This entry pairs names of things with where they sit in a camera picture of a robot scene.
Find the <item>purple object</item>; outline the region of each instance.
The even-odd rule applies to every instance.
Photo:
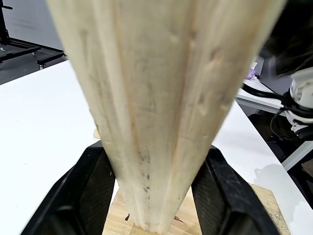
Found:
[[[247,79],[251,79],[251,78],[253,78],[255,75],[257,75],[258,73],[254,70],[254,69],[251,69],[250,68],[250,70],[249,70],[249,72],[248,72],[248,74],[247,74],[247,76],[246,76],[246,78]]]

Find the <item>table leg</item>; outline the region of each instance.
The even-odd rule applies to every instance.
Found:
[[[282,165],[286,171],[290,170],[301,159],[303,159],[311,150],[313,150],[313,141],[305,141],[300,147],[297,148]]]

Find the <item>wooden post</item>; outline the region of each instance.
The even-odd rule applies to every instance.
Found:
[[[48,0],[136,225],[163,234],[284,0]]]

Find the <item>black metal stand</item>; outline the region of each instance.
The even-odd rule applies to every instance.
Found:
[[[47,62],[61,58],[62,56],[65,55],[64,52],[62,50],[59,50],[59,49],[46,47],[46,46],[39,45],[36,43],[26,42],[26,41],[23,41],[20,39],[11,38],[9,36],[8,30],[5,27],[2,8],[9,9],[9,10],[13,9],[12,7],[4,6],[3,0],[0,0],[0,50],[6,51],[6,46],[17,47],[21,50],[19,50],[17,52],[10,52],[10,53],[6,53],[5,55],[1,55],[0,56],[0,63],[2,63],[5,60],[10,60],[10,59],[20,57],[23,55],[27,55],[30,53],[35,55],[38,50],[41,50],[42,48],[44,48],[44,49],[48,49],[48,50],[53,51],[54,54],[49,55],[43,59],[37,59],[37,64],[39,65],[39,69],[43,69]]]
[[[114,182],[98,141],[55,183],[22,235],[101,235]],[[279,235],[252,188],[214,147],[192,192],[203,235]]]

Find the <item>white table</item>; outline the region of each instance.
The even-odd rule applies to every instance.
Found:
[[[95,125],[69,62],[1,85],[0,100],[0,234],[16,235],[96,141]],[[246,181],[273,191],[292,235],[312,234],[312,209],[237,103],[213,144]]]
[[[246,80],[245,83],[255,89],[265,92],[272,92],[269,88],[267,88],[260,82]],[[277,99],[257,97],[245,92],[241,88],[237,93],[236,101],[239,104],[274,114],[276,114],[277,111],[282,107],[281,102]],[[285,168],[285,170],[286,171],[290,170],[301,159],[303,159],[311,150],[313,150],[313,141],[305,141],[289,157],[287,157],[287,159],[283,161],[282,165]]]

